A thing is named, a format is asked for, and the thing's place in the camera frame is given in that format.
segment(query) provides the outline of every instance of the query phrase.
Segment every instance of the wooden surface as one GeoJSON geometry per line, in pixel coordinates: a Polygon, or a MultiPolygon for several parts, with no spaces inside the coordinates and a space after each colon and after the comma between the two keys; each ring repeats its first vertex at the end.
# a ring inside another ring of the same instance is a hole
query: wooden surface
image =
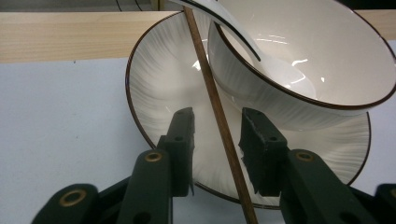
{"type": "MultiPolygon", "coordinates": [[[[0,13],[0,63],[128,57],[139,37],[175,12],[0,13]]],[[[396,10],[358,11],[387,40],[396,10]]]]}

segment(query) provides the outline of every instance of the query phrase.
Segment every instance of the wooden stick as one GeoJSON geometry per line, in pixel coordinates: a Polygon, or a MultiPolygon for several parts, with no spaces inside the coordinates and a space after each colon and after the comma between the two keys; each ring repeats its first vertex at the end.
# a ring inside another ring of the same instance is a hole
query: wooden stick
{"type": "Polygon", "coordinates": [[[244,211],[245,220],[247,223],[257,224],[256,214],[254,213],[253,203],[251,202],[248,194],[248,187],[245,182],[244,175],[242,173],[241,165],[239,163],[238,156],[236,154],[235,146],[233,145],[233,138],[231,137],[230,129],[228,127],[227,119],[225,118],[224,110],[221,105],[218,90],[212,76],[209,63],[206,59],[206,53],[202,39],[198,31],[197,24],[195,22],[192,9],[183,7],[184,13],[186,14],[187,23],[189,25],[192,42],[195,46],[195,51],[198,57],[198,61],[201,65],[202,74],[204,76],[206,89],[209,94],[210,103],[212,104],[213,112],[215,113],[216,122],[218,123],[221,140],[227,154],[228,163],[230,164],[231,172],[233,174],[233,181],[236,185],[236,190],[239,195],[239,200],[244,211]]]}

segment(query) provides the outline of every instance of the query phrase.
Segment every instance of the brown bowl rim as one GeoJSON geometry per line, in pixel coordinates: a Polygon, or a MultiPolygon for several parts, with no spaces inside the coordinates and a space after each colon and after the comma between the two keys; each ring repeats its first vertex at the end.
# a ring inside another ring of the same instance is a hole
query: brown bowl rim
{"type": "MultiPolygon", "coordinates": [[[[374,26],[368,22],[366,19],[364,19],[361,15],[359,15],[358,13],[356,13],[354,10],[350,9],[349,7],[334,1],[335,3],[339,4],[340,7],[344,7],[347,10],[353,12],[353,14],[355,16],[358,16],[362,21],[364,21],[366,24],[368,24],[375,32],[376,34],[381,38],[381,40],[384,42],[384,44],[387,46],[388,51],[390,52],[390,54],[393,57],[393,61],[396,62],[396,56],[395,56],[395,52],[393,52],[393,50],[391,49],[389,43],[387,42],[387,40],[374,28],[374,26]]],[[[293,98],[297,98],[301,101],[304,101],[306,103],[309,103],[311,105],[316,105],[316,106],[320,106],[320,107],[324,107],[324,108],[330,108],[330,109],[336,109],[336,110],[362,110],[362,109],[368,109],[371,107],[374,107],[376,105],[380,105],[382,103],[384,103],[385,101],[387,101],[393,94],[394,92],[396,92],[396,82],[393,85],[393,88],[390,90],[390,92],[385,95],[383,98],[374,101],[370,104],[364,104],[364,105],[338,105],[338,104],[331,104],[331,103],[325,103],[325,102],[321,102],[319,100],[315,100],[306,96],[303,96],[297,92],[291,91],[279,84],[277,84],[276,82],[274,82],[272,79],[270,79],[269,77],[266,77],[263,73],[261,73],[259,70],[257,70],[253,65],[251,65],[248,61],[245,60],[244,57],[242,57],[239,52],[233,47],[233,45],[231,44],[231,42],[227,39],[226,35],[224,34],[224,32],[222,31],[220,25],[216,22],[215,23],[215,27],[216,30],[219,33],[220,38],[222,39],[222,41],[225,43],[225,45],[227,46],[228,50],[235,56],[235,58],[242,63],[242,65],[244,65],[248,70],[250,70],[256,77],[260,78],[261,80],[265,81],[266,83],[268,83],[269,85],[271,85],[272,87],[276,88],[279,91],[282,91],[283,93],[286,93],[287,95],[293,97],[293,98]]]]}

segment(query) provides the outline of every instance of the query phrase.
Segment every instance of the white surface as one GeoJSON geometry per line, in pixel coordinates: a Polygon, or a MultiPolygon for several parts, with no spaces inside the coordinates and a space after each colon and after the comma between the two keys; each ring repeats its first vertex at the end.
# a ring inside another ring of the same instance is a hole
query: white surface
{"type": "MultiPolygon", "coordinates": [[[[127,59],[0,64],[0,223],[30,223],[57,190],[99,190],[128,176],[149,149],[125,99],[127,59]]],[[[354,187],[396,183],[396,97],[370,113],[371,154],[354,187]]],[[[240,205],[199,189],[175,199],[174,223],[245,223],[240,205]]],[[[256,210],[260,223],[283,223],[256,210]]]]}

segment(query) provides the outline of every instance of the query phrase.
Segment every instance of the white bowl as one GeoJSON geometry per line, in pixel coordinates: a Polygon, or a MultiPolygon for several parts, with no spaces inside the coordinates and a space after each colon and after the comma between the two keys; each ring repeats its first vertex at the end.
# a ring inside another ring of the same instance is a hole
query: white bowl
{"type": "MultiPolygon", "coordinates": [[[[206,45],[209,19],[198,14],[196,20],[206,45]]],[[[196,185],[229,200],[238,198],[183,13],[153,25],[140,38],[128,62],[126,90],[134,120],[152,147],[167,133],[174,113],[191,106],[195,115],[192,172],[196,185]]],[[[220,97],[233,142],[238,146],[241,113],[223,95],[220,97]]],[[[358,176],[370,147],[370,122],[366,114],[315,132],[280,131],[290,148],[318,153],[344,183],[358,176]]],[[[278,206],[278,198],[254,194],[246,168],[241,164],[256,206],[278,206]]]]}
{"type": "Polygon", "coordinates": [[[259,48],[299,69],[313,90],[269,78],[240,41],[211,26],[209,61],[217,83],[240,109],[264,112],[277,127],[331,127],[383,103],[396,90],[392,51],[353,11],[333,0],[220,1],[259,48]]]}

